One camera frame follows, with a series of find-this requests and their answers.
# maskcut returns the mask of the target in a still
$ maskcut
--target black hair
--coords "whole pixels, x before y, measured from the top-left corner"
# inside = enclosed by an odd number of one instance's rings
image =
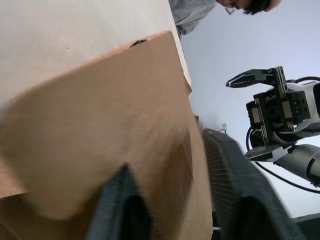
[[[264,11],[270,4],[271,0],[252,0],[249,7],[243,10],[244,14],[255,15]]]

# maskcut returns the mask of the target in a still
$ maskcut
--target white wall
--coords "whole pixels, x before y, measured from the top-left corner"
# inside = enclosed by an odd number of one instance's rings
[[[273,11],[255,16],[241,11],[228,16],[223,7],[217,6],[185,36],[182,47],[192,79],[191,104],[203,123],[212,129],[227,123],[228,133],[245,147],[250,126],[246,103],[268,87],[231,89],[225,87],[226,81],[250,69],[277,66],[284,67],[287,79],[320,76],[319,12],[319,0],[283,0]],[[303,143],[320,147],[320,136]],[[279,167],[267,166],[295,183],[311,187]],[[320,212],[320,194],[270,179],[292,217]]]

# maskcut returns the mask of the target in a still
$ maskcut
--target person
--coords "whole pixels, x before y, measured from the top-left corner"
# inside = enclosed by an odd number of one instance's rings
[[[236,10],[244,14],[255,15],[269,12],[277,7],[282,0],[169,0],[174,22],[179,34],[192,32],[200,21],[218,4],[225,7],[231,15]]]

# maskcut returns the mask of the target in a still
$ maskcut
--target eyeglasses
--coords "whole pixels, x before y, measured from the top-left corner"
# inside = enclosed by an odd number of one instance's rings
[[[235,0],[229,0],[229,1],[230,1],[231,7],[226,7],[225,10],[229,15],[231,15],[237,10],[237,8],[235,7]]]

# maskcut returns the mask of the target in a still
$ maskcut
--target wall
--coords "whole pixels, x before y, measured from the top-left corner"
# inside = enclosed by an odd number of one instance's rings
[[[203,124],[221,129],[245,146],[249,128],[246,103],[268,87],[226,88],[225,83],[244,71],[283,66],[287,79],[320,76],[320,1],[284,0],[268,13],[247,16],[241,11],[229,16],[217,6],[182,47],[192,79],[191,104]],[[320,147],[320,136],[301,143]],[[266,163],[289,180],[310,187],[305,180]],[[292,217],[320,212],[320,194],[308,193],[270,177]]]

